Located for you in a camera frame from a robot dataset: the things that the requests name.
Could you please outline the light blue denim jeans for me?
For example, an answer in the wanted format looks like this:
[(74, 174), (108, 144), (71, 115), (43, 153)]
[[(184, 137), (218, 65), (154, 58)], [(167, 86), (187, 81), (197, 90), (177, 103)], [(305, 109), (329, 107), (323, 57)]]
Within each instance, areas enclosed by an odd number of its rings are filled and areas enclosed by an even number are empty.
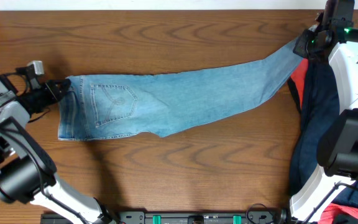
[(161, 138), (265, 103), (301, 65), (289, 42), (253, 62), (160, 75), (79, 75), (59, 104), (58, 138)]

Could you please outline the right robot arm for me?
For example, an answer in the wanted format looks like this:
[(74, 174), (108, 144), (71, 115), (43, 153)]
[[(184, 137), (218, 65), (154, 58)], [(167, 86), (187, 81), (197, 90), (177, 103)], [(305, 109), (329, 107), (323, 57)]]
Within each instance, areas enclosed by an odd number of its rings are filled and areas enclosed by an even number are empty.
[(352, 21), (354, 1), (328, 0), (315, 31), (304, 30), (294, 53), (333, 70), (339, 116), (318, 143), (317, 166), (302, 189), (291, 197), (280, 223), (317, 222), (344, 189), (358, 181), (358, 29)]

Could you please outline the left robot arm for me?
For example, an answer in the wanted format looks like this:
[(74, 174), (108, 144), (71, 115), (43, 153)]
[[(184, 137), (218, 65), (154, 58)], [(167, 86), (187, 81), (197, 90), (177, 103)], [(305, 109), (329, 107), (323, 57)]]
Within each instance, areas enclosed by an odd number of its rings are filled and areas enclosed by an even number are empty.
[(101, 202), (62, 180), (54, 161), (25, 130), (33, 114), (66, 95), (70, 81), (21, 77), (26, 88), (19, 94), (9, 76), (0, 75), (0, 199), (45, 207), (69, 223), (119, 223)]

